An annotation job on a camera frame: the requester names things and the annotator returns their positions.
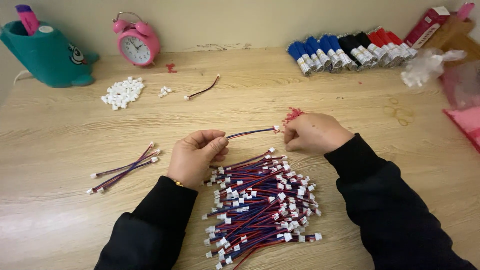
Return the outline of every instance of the wooden table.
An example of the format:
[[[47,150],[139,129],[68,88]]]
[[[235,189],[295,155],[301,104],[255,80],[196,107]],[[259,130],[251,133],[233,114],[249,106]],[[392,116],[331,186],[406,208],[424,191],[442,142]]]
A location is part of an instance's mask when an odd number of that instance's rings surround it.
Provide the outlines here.
[[[166,64],[178,73],[169,74]],[[119,215],[132,211],[166,173],[173,144],[190,132],[227,134],[281,124],[288,107],[331,114],[359,132],[383,158],[394,161],[454,241],[454,250],[480,266],[480,155],[450,120],[440,87],[409,89],[401,69],[303,77],[284,49],[162,54],[142,69],[119,57],[95,65],[87,87],[54,89],[35,79],[19,81],[0,110],[0,269],[92,269]],[[184,96],[210,86],[185,101]],[[112,111],[100,96],[114,82],[142,77],[146,88],[128,109]],[[160,88],[175,92],[158,98]],[[413,112],[407,126],[392,117]],[[156,164],[89,196],[99,179],[90,174],[128,164],[155,141],[164,152]],[[232,140],[226,163],[275,147],[283,138],[259,133]],[[337,174],[321,156],[289,153],[296,172],[317,183],[324,215],[311,219],[317,243],[282,244],[258,252],[245,270],[373,269],[359,229],[347,217]],[[175,269],[213,269],[207,260],[201,215],[213,206],[214,188],[202,188]]]

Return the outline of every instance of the pink marker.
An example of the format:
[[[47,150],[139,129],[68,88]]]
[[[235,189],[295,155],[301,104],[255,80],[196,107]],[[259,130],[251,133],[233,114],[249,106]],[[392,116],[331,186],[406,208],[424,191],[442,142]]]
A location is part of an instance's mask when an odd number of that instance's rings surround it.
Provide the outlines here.
[[[28,5],[17,5],[18,16],[27,30],[29,36],[33,36],[37,29],[40,27],[40,22],[37,20],[35,13],[33,13],[32,8]]]

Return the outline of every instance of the person's right hand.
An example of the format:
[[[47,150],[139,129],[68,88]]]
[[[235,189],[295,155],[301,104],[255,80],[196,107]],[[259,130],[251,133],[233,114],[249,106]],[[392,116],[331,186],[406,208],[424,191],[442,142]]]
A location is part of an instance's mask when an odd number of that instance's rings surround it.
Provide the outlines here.
[[[354,136],[330,115],[307,113],[287,124],[284,140],[287,151],[326,154],[337,150]]]

